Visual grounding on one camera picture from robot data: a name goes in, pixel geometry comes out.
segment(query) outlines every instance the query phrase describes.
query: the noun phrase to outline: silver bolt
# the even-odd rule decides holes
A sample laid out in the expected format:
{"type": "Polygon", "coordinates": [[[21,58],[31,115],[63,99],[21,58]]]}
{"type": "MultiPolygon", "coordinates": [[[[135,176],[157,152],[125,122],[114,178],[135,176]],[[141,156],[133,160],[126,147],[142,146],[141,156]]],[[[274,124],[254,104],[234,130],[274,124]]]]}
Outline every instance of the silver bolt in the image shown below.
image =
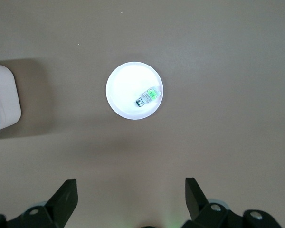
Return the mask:
{"type": "Polygon", "coordinates": [[[250,215],[252,217],[254,217],[255,219],[257,219],[257,220],[262,220],[263,219],[263,216],[260,213],[256,212],[256,211],[252,211],[250,213],[250,215]]]}
{"type": "Polygon", "coordinates": [[[213,205],[211,205],[211,208],[212,208],[212,210],[217,211],[217,212],[219,212],[219,211],[221,211],[221,210],[222,210],[222,209],[220,208],[220,206],[219,206],[219,205],[217,205],[217,204],[213,204],[213,205]]]}
{"type": "Polygon", "coordinates": [[[33,209],[29,212],[30,215],[36,215],[39,212],[38,209],[33,209]]]}

